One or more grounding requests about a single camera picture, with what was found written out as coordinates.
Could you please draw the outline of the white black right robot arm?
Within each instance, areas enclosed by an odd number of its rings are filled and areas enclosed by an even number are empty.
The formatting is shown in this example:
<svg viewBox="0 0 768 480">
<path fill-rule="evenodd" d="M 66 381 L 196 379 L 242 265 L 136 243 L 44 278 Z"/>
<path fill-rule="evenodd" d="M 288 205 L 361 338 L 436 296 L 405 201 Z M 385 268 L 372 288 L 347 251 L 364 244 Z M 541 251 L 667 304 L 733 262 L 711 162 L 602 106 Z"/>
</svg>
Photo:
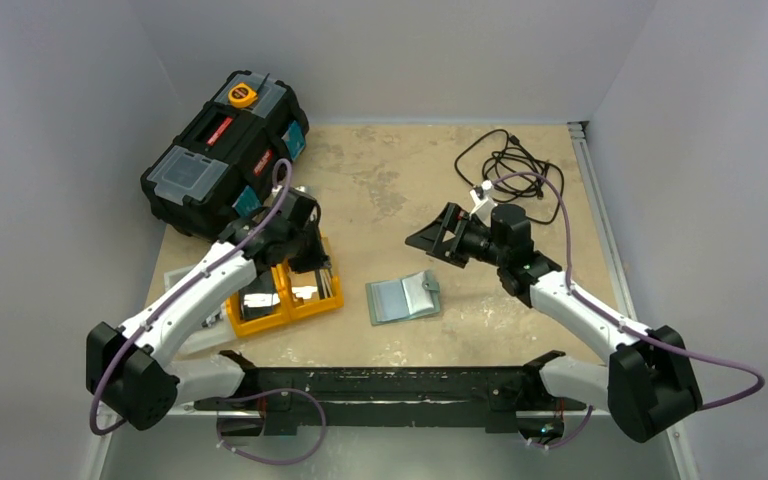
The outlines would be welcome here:
<svg viewBox="0 0 768 480">
<path fill-rule="evenodd" d="M 598 365 L 564 354 L 546 359 L 521 381 L 529 404 L 544 407 L 567 397 L 606 410 L 638 443 L 701 410 L 682 336 L 624 317 L 579 288 L 569 271 L 536 248 L 523 208 L 496 206 L 482 221 L 449 203 L 405 243 L 460 268 L 471 260 L 493 266 L 510 296 L 555 320 L 599 357 Z"/>
</svg>

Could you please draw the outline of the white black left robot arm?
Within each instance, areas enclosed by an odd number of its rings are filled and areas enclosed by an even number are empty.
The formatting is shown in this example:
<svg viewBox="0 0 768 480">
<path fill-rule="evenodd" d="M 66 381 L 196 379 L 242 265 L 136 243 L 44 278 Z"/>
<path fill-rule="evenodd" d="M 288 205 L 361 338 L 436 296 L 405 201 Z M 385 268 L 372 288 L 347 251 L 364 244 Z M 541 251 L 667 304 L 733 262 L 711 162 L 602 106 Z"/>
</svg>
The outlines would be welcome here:
<svg viewBox="0 0 768 480">
<path fill-rule="evenodd" d="M 118 326 L 106 322 L 87 335 L 86 388 L 93 398 L 90 429 L 112 432 L 97 420 L 100 405 L 137 430 L 156 425 L 175 406 L 222 398 L 244 409 L 257 399 L 258 382 L 229 354 L 179 360 L 184 343 L 233 294 L 287 264 L 302 272 L 328 265 L 319 231 L 321 207 L 295 188 L 229 223 L 205 256 L 149 307 Z"/>
</svg>

